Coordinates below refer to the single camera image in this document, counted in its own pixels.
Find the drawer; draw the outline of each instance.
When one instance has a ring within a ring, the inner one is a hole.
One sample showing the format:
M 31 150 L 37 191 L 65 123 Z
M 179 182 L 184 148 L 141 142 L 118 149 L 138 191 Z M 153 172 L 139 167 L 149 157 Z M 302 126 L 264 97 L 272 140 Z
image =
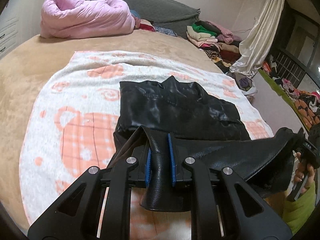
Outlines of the drawer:
M 10 34 L 17 33 L 17 24 L 12 23 L 8 25 L 6 28 L 0 30 L 0 43 L 4 41 Z
M 11 36 L 6 42 L 0 44 L 0 59 L 7 55 L 17 46 L 17 35 Z
M 17 17 L 10 17 L 8 19 L 4 19 L 0 21 L 0 33 L 12 26 L 13 24 L 18 23 L 18 18 Z
M 4 36 L 0 40 L 0 47 L 3 47 L 10 39 L 12 39 L 13 36 L 17 36 L 18 31 L 13 31 L 9 33 L 8 35 Z

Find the pink comforter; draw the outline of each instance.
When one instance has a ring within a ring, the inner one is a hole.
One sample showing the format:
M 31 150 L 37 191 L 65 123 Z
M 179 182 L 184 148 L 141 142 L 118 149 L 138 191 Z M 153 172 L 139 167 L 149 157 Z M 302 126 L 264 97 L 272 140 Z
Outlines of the pink comforter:
M 45 0 L 41 11 L 44 38 L 84 39 L 129 34 L 134 18 L 122 0 Z

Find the silver screw head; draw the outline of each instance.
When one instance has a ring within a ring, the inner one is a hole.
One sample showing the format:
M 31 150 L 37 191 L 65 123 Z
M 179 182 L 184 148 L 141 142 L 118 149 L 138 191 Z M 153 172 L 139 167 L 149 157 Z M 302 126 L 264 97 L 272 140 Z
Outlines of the silver screw head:
M 188 157 L 188 158 L 185 159 L 185 161 L 188 164 L 193 164 L 193 163 L 195 163 L 196 160 L 194 158 L 192 158 L 192 157 Z
M 98 172 L 98 170 L 99 170 L 98 167 L 93 166 L 89 169 L 89 173 L 96 174 Z
M 129 157 L 128 159 L 127 159 L 127 163 L 130 163 L 130 164 L 133 164 L 133 163 L 135 163 L 137 161 L 137 159 L 135 158 L 135 157 Z
M 230 174 L 233 173 L 233 170 L 231 168 L 229 168 L 229 167 L 226 167 L 226 168 L 223 169 L 223 173 L 227 174 L 227 175 L 230 175 Z

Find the satin curtain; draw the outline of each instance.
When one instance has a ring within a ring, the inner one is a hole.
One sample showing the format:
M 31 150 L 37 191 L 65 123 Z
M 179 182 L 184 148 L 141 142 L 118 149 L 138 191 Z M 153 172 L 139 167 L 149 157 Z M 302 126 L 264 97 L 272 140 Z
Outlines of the satin curtain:
M 230 67 L 231 72 L 253 77 L 262 67 L 276 35 L 283 6 L 284 0 L 266 0 L 259 20 L 240 43 L 242 56 Z

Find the white wardrobe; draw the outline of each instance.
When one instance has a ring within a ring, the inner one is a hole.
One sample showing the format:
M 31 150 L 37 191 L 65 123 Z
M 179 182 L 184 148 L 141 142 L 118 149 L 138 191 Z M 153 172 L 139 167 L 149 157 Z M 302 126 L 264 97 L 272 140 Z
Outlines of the white wardrobe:
M 9 0 L 0 15 L 0 58 L 40 33 L 44 0 Z

